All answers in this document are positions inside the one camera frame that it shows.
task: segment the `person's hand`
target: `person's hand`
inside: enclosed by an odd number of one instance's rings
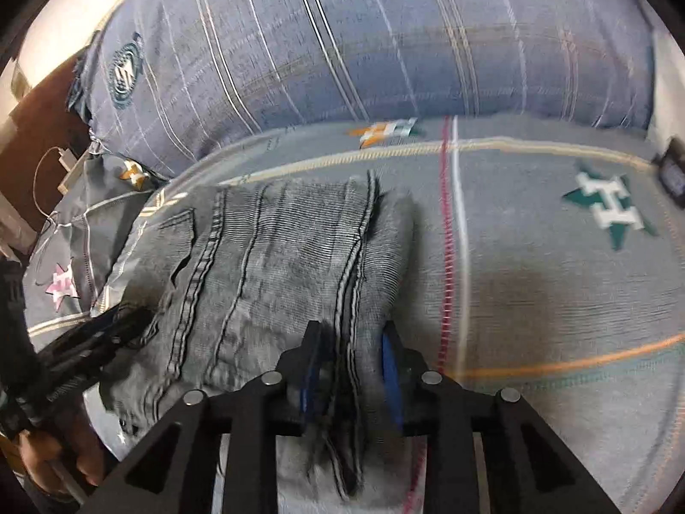
[[[64,435],[76,454],[76,467],[91,485],[99,485],[105,475],[104,453],[97,434],[85,414],[74,415],[73,423]],[[62,481],[49,465],[57,460],[62,447],[57,439],[44,431],[24,431],[19,435],[19,454],[33,482],[52,495],[66,493]]]

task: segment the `pillowcase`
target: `pillowcase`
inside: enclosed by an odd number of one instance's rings
[[[77,68],[96,140],[165,176],[272,128],[529,112],[646,127],[636,0],[125,0]]]

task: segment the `red stitching line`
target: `red stitching line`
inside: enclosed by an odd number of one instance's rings
[[[454,296],[454,233],[452,231],[452,204],[450,191],[447,186],[449,183],[447,170],[447,140],[450,138],[450,117],[444,119],[443,126],[443,145],[440,149],[440,204],[443,212],[444,230],[444,295],[443,295],[443,317],[440,327],[440,349],[438,350],[438,371],[444,373],[444,363],[447,360],[447,350],[450,348],[451,320],[452,320],[452,298]],[[403,514],[410,514],[414,511],[414,501],[417,494],[419,476],[426,461],[426,446],[422,446],[414,466],[412,482],[407,492]]]

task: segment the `metal bolt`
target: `metal bolt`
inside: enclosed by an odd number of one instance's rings
[[[443,376],[437,371],[426,371],[421,375],[421,380],[426,384],[440,384]]]
[[[278,371],[269,371],[262,375],[262,383],[266,384],[266,386],[273,386],[274,384],[280,383],[282,380],[283,376]]]
[[[503,388],[499,391],[499,395],[502,396],[502,400],[515,403],[521,399],[521,393],[515,388]]]
[[[203,391],[194,390],[188,391],[183,394],[183,403],[187,406],[195,406],[205,399],[205,393]]]

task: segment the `pillow logo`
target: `pillow logo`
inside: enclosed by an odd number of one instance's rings
[[[143,71],[143,38],[133,33],[133,42],[124,44],[112,56],[107,72],[107,87],[116,108],[126,108]]]
[[[591,170],[583,161],[578,161],[575,180],[579,188],[562,198],[591,211],[597,225],[609,232],[614,251],[623,248],[629,228],[653,238],[659,235],[652,223],[633,204],[628,176],[605,177]]]
[[[365,149],[368,146],[374,145],[390,137],[409,137],[409,135],[418,135],[414,125],[416,125],[418,118],[409,118],[408,120],[395,120],[394,122],[378,122],[369,127],[362,127],[361,129],[352,129],[347,132],[347,135],[359,137],[359,148]]]

